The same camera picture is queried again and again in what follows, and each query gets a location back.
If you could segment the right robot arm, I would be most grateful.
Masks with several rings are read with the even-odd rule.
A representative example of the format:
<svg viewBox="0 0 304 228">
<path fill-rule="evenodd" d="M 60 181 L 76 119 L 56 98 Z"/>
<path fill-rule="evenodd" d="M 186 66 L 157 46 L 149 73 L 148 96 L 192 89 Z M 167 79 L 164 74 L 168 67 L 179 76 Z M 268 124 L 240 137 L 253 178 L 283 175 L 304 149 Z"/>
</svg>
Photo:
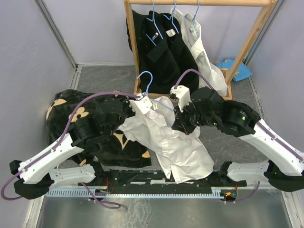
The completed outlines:
<svg viewBox="0 0 304 228">
<path fill-rule="evenodd" d="M 276 134 L 249 105 L 225 100 L 217 91 L 202 87 L 193 93 L 185 86 L 173 86 L 170 97 L 178 100 L 174 109 L 174 130 L 189 135 L 197 127 L 216 127 L 258 149 L 268 159 L 256 163 L 224 162 L 218 181 L 228 186 L 239 181 L 265 181 L 294 192 L 304 188 L 304 154 Z"/>
</svg>

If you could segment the blue wire hanger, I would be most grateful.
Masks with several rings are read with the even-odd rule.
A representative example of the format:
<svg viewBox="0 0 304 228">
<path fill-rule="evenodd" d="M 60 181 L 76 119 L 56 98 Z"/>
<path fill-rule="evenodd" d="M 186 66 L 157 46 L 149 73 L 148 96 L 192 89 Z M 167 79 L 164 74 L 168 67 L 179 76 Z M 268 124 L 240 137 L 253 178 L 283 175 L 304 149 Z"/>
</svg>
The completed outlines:
<svg viewBox="0 0 304 228">
<path fill-rule="evenodd" d="M 146 90 L 145 91 L 142 91 L 142 89 L 140 88 L 140 77 L 143 75 L 143 74 L 149 74 L 150 75 L 150 82 L 148 83 L 147 87 L 146 87 Z M 134 95 L 138 95 L 138 94 L 141 94 L 143 93 L 144 95 L 147 95 L 151 100 L 154 100 L 155 102 L 157 102 L 158 104 L 166 107 L 168 110 L 170 110 L 171 112 L 174 112 L 173 108 L 171 108 L 170 106 L 167 106 L 165 103 L 162 103 L 161 101 L 157 100 L 158 97 L 160 96 L 165 96 L 165 97 L 170 97 L 169 93 L 170 93 L 170 90 L 175 86 L 175 84 L 171 85 L 168 89 L 167 89 L 167 92 L 166 93 L 153 93 L 153 92 L 150 92 L 149 88 L 150 88 L 150 85 L 152 84 L 153 82 L 153 75 L 150 71 L 142 71 L 137 77 L 136 77 L 136 80 L 135 80 L 135 87 L 134 87 L 134 92 L 133 94 Z"/>
</svg>

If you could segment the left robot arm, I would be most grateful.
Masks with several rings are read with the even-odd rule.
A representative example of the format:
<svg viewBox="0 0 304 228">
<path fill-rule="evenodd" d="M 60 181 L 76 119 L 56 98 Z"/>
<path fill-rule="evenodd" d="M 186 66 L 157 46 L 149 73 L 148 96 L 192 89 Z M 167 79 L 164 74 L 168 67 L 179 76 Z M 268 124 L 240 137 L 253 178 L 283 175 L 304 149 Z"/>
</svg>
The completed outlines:
<svg viewBox="0 0 304 228">
<path fill-rule="evenodd" d="M 126 97 L 106 97 L 97 105 L 92 117 L 78 119 L 64 130 L 63 134 L 36 156 L 26 161 L 12 161 L 10 171 L 18 178 L 15 192 L 26 199 L 36 199 L 49 190 L 79 183 L 101 185 L 105 173 L 101 164 L 89 159 L 83 167 L 56 169 L 61 162 L 74 155 L 86 155 L 98 151 L 101 143 L 109 138 L 126 118 L 134 116 Z"/>
</svg>

